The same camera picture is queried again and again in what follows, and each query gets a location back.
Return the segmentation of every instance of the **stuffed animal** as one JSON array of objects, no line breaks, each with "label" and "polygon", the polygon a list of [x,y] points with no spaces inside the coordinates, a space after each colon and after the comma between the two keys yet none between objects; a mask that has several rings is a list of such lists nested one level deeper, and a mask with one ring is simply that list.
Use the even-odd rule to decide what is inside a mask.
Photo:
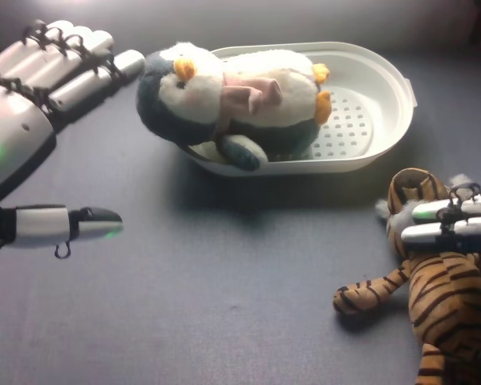
[{"label": "stuffed animal", "polygon": [[[413,225],[413,208],[421,201],[447,199],[448,189],[429,172],[409,168],[392,180],[385,215],[388,239],[403,258],[388,276],[340,288],[333,307],[356,314],[380,306],[410,281],[409,312],[413,331],[423,343],[416,384],[443,384],[446,361],[465,374],[481,355],[481,254],[407,252],[401,232]],[[477,376],[471,375],[478,383]]]},{"label": "stuffed animal", "polygon": [[276,155],[303,153],[329,118],[329,77],[293,51],[272,50],[221,60],[191,43],[146,58],[137,111],[156,135],[186,147],[214,141],[244,170]]}]

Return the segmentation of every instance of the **background wall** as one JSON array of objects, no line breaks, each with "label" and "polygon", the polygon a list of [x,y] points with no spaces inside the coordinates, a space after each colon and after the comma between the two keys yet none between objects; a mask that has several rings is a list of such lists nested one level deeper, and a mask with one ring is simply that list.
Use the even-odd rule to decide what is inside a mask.
[{"label": "background wall", "polygon": [[377,50],[467,41],[472,0],[0,0],[0,47],[36,18],[106,30],[116,52],[343,41]]}]

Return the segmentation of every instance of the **penguin plush toy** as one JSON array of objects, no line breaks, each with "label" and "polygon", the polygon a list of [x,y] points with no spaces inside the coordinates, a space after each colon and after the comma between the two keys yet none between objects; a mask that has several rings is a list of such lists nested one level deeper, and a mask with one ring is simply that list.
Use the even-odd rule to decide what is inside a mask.
[{"label": "penguin plush toy", "polygon": [[222,60],[191,43],[146,58],[137,91],[143,124],[178,146],[213,141],[243,170],[303,153],[331,113],[324,64],[287,50]]}]

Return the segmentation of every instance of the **striped fur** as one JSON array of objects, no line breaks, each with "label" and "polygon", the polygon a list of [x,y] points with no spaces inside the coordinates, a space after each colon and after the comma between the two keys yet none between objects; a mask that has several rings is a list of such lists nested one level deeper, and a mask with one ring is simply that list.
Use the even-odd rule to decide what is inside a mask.
[{"label": "striped fur", "polygon": [[[405,213],[409,201],[447,197],[448,188],[429,172],[403,170],[390,184],[389,218]],[[384,212],[381,204],[378,211]],[[410,320],[423,342],[416,385],[478,384],[473,362],[481,355],[481,254],[407,253],[392,223],[397,222],[387,221],[387,236],[404,260],[401,268],[384,278],[342,287],[333,307],[341,314],[373,309],[409,280]]]}]

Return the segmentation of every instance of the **gray table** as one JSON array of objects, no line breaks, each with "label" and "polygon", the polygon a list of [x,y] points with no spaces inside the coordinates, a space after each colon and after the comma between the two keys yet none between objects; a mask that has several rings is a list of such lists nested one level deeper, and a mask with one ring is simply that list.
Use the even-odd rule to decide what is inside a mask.
[{"label": "gray table", "polygon": [[141,125],[135,84],[60,133],[5,205],[119,212],[114,239],[0,253],[0,384],[412,384],[406,289],[352,322],[333,292],[397,262],[375,219],[401,168],[481,182],[481,51],[388,54],[409,133],[358,172],[225,180]]}]

